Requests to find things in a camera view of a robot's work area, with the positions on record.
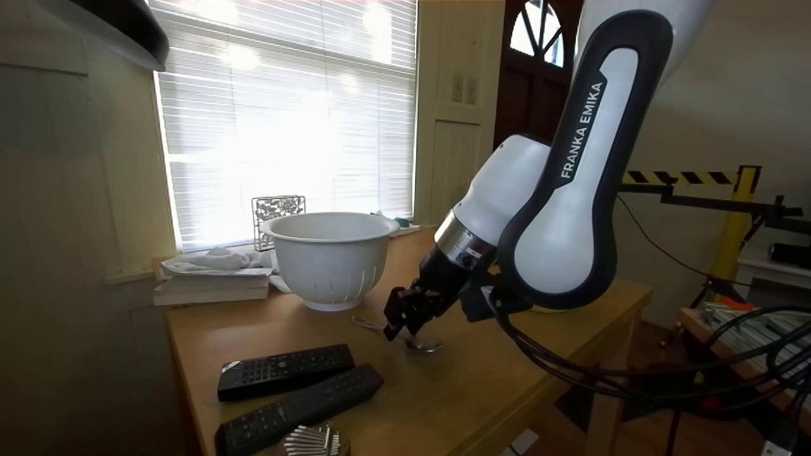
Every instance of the window blinds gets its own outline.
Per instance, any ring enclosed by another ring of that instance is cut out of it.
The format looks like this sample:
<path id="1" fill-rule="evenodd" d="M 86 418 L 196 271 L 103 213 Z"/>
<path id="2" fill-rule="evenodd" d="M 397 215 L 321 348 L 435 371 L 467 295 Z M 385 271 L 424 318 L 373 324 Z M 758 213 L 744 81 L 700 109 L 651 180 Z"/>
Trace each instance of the window blinds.
<path id="1" fill-rule="evenodd" d="M 250 199 L 412 213 L 412 0 L 153 0 L 181 248 L 254 237 Z"/>

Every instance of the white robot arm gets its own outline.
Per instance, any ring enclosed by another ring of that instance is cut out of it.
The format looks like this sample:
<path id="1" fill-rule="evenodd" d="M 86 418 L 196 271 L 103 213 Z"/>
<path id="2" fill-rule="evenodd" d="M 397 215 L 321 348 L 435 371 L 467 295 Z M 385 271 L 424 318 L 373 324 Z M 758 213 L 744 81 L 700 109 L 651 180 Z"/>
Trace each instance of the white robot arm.
<path id="1" fill-rule="evenodd" d="M 572 309 L 616 275 L 614 199 L 663 75 L 711 0 L 585 0 L 575 80 L 553 144 L 510 138 L 435 230 L 410 290 L 392 290 L 388 337 L 416 336 L 495 261 L 519 306 Z"/>

